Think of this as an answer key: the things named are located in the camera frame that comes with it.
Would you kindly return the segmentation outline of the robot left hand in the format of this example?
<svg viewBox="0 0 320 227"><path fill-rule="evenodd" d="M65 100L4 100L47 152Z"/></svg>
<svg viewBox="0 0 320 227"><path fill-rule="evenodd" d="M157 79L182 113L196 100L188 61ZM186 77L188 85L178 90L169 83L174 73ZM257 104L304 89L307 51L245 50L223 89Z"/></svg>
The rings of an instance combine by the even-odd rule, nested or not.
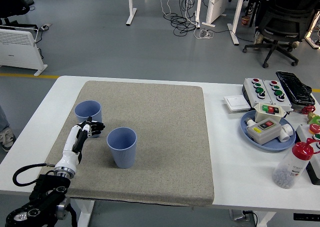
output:
<svg viewBox="0 0 320 227"><path fill-rule="evenodd" d="M54 174L72 179L76 175L77 165L81 162L85 141L89 137L99 135L104 128L102 122L92 120L92 117L74 125L64 145L62 158L54 167Z"/></svg>

